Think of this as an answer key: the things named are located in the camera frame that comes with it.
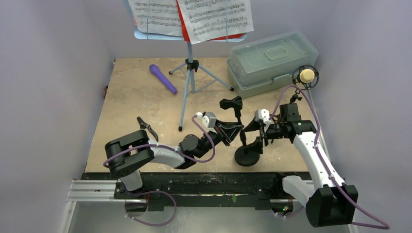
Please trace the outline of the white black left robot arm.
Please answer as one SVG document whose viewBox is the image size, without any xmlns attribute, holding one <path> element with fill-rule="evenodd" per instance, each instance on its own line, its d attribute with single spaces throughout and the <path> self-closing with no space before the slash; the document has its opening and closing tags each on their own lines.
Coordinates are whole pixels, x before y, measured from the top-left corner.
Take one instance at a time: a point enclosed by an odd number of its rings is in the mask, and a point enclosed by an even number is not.
<svg viewBox="0 0 412 233">
<path fill-rule="evenodd" d="M 144 130 L 112 140 L 104 147 L 107 159 L 103 166 L 109 169 L 113 178 L 125 185 L 128 195 L 138 199 L 145 192 L 141 167 L 156 163 L 175 169 L 187 169 L 196 163 L 210 162 L 216 155 L 216 146 L 221 142 L 230 146 L 244 128 L 239 122 L 216 120 L 213 128 L 207 132 L 197 123 L 197 119 L 198 116 L 194 115 L 191 120 L 203 136 L 199 138 L 188 134 L 174 147 L 151 140 Z"/>
</svg>

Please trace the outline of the black round-base microphone stand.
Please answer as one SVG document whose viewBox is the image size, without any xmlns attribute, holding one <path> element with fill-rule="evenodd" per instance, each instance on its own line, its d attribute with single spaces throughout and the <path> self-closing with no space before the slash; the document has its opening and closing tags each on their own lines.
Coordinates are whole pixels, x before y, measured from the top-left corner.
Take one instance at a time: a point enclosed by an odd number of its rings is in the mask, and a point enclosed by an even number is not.
<svg viewBox="0 0 412 233">
<path fill-rule="evenodd" d="M 240 96 L 236 96 L 231 100 L 222 99 L 219 102 L 220 108 L 227 110 L 229 108 L 233 108 L 235 118 L 237 119 L 238 124 L 242 124 L 241 121 L 241 110 L 243 108 L 242 98 Z M 258 152 L 252 151 L 247 148 L 247 138 L 244 130 L 240 130 L 239 137 L 242 145 L 235 151 L 234 159 L 235 162 L 243 167 L 250 167 L 255 165 L 260 158 L 260 154 Z"/>
</svg>

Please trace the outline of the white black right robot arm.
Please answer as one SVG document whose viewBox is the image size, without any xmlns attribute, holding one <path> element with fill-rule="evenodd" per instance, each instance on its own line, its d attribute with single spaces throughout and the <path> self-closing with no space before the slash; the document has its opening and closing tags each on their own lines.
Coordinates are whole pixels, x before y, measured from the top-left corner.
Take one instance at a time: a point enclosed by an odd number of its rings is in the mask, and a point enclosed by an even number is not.
<svg viewBox="0 0 412 233">
<path fill-rule="evenodd" d="M 246 131 L 259 131 L 252 146 L 259 154 L 269 140 L 289 139 L 302 156 L 312 184 L 299 176 L 286 176 L 274 182 L 273 192 L 283 198 L 290 194 L 305 208 L 307 219 L 313 227 L 346 225 L 353 222 L 355 206 L 350 200 L 357 201 L 358 191 L 334 170 L 324 148 L 316 138 L 317 129 L 311 120 L 303 120 L 296 103 L 280 105 L 277 120 L 272 122 L 267 109 L 255 111 L 254 119 Z"/>
</svg>

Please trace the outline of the purple toy microphone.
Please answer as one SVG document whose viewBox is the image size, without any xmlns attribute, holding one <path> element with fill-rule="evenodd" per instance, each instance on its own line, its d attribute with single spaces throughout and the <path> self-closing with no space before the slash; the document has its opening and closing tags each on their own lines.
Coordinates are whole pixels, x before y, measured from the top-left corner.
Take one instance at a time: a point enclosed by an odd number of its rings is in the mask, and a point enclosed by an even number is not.
<svg viewBox="0 0 412 233">
<path fill-rule="evenodd" d="M 157 77 L 161 83 L 174 95 L 177 94 L 177 89 L 175 86 L 166 78 L 166 76 L 160 71 L 159 67 L 151 64 L 149 65 L 149 71 Z"/>
</svg>

